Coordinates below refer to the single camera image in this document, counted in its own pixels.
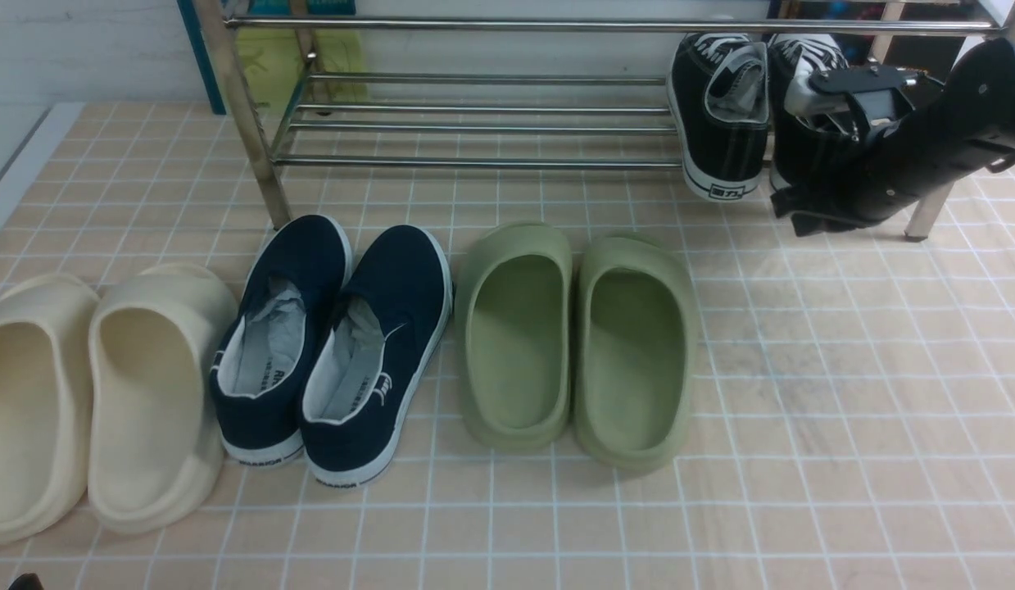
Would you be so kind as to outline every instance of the metal shoe rack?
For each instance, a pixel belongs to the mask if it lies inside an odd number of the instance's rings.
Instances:
[[[332,104],[323,102],[324,83],[485,83],[511,86],[664,86],[664,78],[650,77],[589,77],[589,75],[510,75],[510,74],[334,74],[321,71],[321,59],[314,42],[314,30],[383,29],[425,31],[502,31],[523,32],[841,32],[858,35],[888,35],[888,37],[1006,37],[1015,41],[1015,4],[1004,22],[996,22],[990,10],[982,22],[950,21],[845,21],[845,19],[476,19],[422,18],[422,16],[317,16],[308,15],[306,0],[290,0],[293,15],[238,15],[224,11],[219,0],[193,0],[210,53],[219,86],[230,115],[245,143],[249,161],[256,173],[257,183],[275,227],[292,218],[282,189],[278,170],[283,166],[338,166],[338,168],[455,168],[455,169],[515,169],[515,171],[664,171],[679,169],[678,159],[548,159],[548,158],[470,158],[470,157],[391,157],[347,156],[333,154],[292,153],[290,136],[307,131],[410,132],[410,134],[571,134],[571,135],[655,135],[675,134],[669,125],[658,126],[551,126],[540,124],[426,124],[308,120],[306,113],[451,113],[451,115],[513,115],[513,116],[583,116],[617,117],[664,116],[667,108],[649,106],[551,106],[538,105],[465,105],[465,104]],[[941,0],[941,3],[955,3]],[[249,82],[245,78],[240,56],[234,46],[234,32],[245,27],[292,28],[296,31],[304,68],[287,106],[274,139],[268,142],[257,113]],[[911,240],[929,236],[941,212],[949,191],[938,191],[920,202],[911,216],[906,235]]]

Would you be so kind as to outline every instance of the tiled floor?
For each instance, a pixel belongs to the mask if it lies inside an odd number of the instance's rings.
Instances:
[[[300,139],[300,150],[481,156],[677,153],[664,141]],[[632,477],[571,435],[536,456],[463,431],[452,336],[386,477],[338,493],[301,463],[226,463],[196,515],[140,537],[83,502],[0,548],[0,588],[1015,589],[1015,169],[960,183],[928,242],[903,215],[797,240],[766,192],[720,206],[669,175],[292,169],[296,213],[359,250],[412,222],[452,252],[543,218],[581,253],[638,228],[684,254],[705,340],[690,439]],[[270,236],[235,131],[201,105],[90,105],[0,235],[0,290],[63,269],[98,285],[159,261],[238,290]]]

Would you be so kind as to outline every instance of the sneaker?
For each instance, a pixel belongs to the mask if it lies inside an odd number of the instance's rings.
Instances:
[[[223,447],[239,462],[276,465],[301,451],[299,396],[350,265],[343,227],[304,215],[278,232],[249,273],[209,373]]]
[[[766,46],[746,35],[690,34],[668,74],[668,102],[691,190],[739,201],[758,187],[769,134]]]
[[[848,115],[796,117],[785,108],[785,104],[792,104],[804,113],[813,111],[813,94],[795,88],[788,95],[793,79],[848,67],[830,35],[775,35],[769,40],[769,105],[775,134],[769,183],[773,191],[805,183],[814,173],[830,171],[839,158],[860,145],[852,139],[856,127]]]
[[[319,481],[359,486],[391,464],[452,307],[448,262],[429,233],[398,225],[368,247],[303,392],[306,455]]]

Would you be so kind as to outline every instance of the cream slipper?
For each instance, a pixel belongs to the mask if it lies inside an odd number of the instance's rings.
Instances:
[[[104,526],[143,533],[211,493],[223,446],[203,369],[235,309],[226,285],[196,265],[154,266],[99,302],[88,329],[88,500]]]
[[[98,299],[66,274],[27,280],[0,298],[0,544],[49,527],[84,493],[85,343]]]

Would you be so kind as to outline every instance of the white shoelace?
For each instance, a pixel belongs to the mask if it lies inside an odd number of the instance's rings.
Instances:
[[[788,62],[797,64],[799,60],[804,60],[813,71],[839,70],[849,67],[845,57],[841,55],[837,48],[824,44],[817,39],[793,39],[784,42],[784,56]]]
[[[729,44],[743,45],[747,44],[747,39],[740,37],[736,32],[708,32],[700,38],[697,49],[700,50],[701,56],[718,63],[722,61],[723,57],[728,55],[728,53],[720,53],[722,46]]]

